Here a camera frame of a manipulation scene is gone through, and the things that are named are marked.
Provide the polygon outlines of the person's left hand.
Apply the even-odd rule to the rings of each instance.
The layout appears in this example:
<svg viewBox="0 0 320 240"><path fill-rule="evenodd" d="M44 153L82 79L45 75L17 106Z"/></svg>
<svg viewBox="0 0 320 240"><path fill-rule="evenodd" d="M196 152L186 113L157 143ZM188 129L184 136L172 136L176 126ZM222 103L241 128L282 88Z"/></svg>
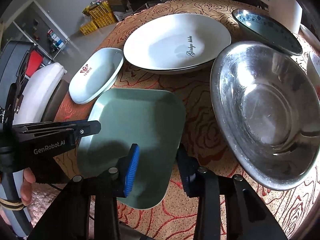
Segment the person's left hand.
<svg viewBox="0 0 320 240"><path fill-rule="evenodd" d="M30 168L23 171L23 183L21 185L21 200L25 206L28 206L32 200L32 184L36 179Z"/></svg>

